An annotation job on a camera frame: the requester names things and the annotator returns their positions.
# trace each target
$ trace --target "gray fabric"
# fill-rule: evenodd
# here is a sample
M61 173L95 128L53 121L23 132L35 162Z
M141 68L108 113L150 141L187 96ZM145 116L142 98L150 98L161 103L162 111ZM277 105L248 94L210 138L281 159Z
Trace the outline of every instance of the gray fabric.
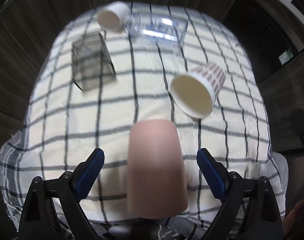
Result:
M281 189L284 191L284 193L286 193L289 179L289 168L287 159L282 154L277 152L272 152L272 156L280 173Z

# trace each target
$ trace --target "white tablecloth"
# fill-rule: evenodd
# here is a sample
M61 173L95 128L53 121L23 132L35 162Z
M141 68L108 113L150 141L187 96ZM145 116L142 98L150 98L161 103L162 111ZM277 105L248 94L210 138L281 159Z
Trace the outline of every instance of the white tablecloth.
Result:
M96 10L74 20L53 44L47 66L35 85L24 129L0 154L0 186L9 215L18 227L31 180L58 178L92 153L105 153L105 164L81 206L91 221L120 223L135 218L126 210L126 164L129 131L134 122L172 120L177 127L188 184L188 209L178 216L207 228L220 201L214 199L196 163L206 147L228 171L246 178L269 177L281 216L285 195L273 158L265 106L250 62L236 37L225 26L191 9L132 4L132 11L187 19L182 51L143 48L125 33L104 32ZM72 82L73 40L101 31L116 70L116 82L82 92ZM211 115L193 121L173 103L171 79L205 62L226 71L226 81ZM58 213L60 204L55 200Z

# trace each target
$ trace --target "gray translucent box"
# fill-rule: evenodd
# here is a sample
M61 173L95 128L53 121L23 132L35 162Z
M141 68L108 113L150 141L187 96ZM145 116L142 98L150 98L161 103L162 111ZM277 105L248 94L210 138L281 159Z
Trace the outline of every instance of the gray translucent box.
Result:
M115 80L115 69L100 32L73 42L72 54L73 81L82 91Z

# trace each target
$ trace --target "blue gripper pad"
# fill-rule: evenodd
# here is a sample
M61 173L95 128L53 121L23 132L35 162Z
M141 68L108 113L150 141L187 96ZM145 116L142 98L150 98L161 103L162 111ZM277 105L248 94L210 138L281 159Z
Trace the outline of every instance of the blue gripper pad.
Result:
M223 203L226 199L226 191L229 188L228 171L222 163L216 162L205 148L198 150L196 162L213 196Z
M77 202L87 198L98 174L104 165L104 152L96 148L85 162L73 171L72 185Z

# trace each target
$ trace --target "cup rim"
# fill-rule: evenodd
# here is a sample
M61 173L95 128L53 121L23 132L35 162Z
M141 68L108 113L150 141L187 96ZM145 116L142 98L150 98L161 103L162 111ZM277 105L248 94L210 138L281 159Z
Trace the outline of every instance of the cup rim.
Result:
M110 13L113 13L116 17L117 17L117 20L118 20L118 24L116 25L116 27L106 27L106 26L103 26L100 21L99 21L99 18L101 17L102 14L104 13L107 13L107 12L110 12ZM106 30L117 30L120 25L121 25L121 19L119 18L119 16L117 15L117 13L115 11L113 11L112 9L108 9L108 8L103 8L99 11L99 13L97 14L97 23L100 27L102 27L103 29L106 29Z
M201 83L204 88L206 89L206 91L209 93L210 98L211 98L211 106L209 111L206 114L196 114L194 111L190 110L188 106L185 106L183 104L181 104L180 102L178 102L178 98L179 96L177 95L177 93L175 92L175 90L173 89L173 82L182 76L187 76L190 78L193 78L194 80L196 80L197 82ZM214 105L214 101L215 101L215 94L213 91L213 88L211 86L211 84L208 82L208 80L204 77L202 77L199 74L193 73L193 72L189 72L189 73L183 73L181 75L176 76L170 84L170 93L172 95L172 98L174 99L176 105L188 116L192 117L192 118L196 118L196 119L202 119L205 118L207 116L209 116L211 114L211 112L213 111L213 105Z

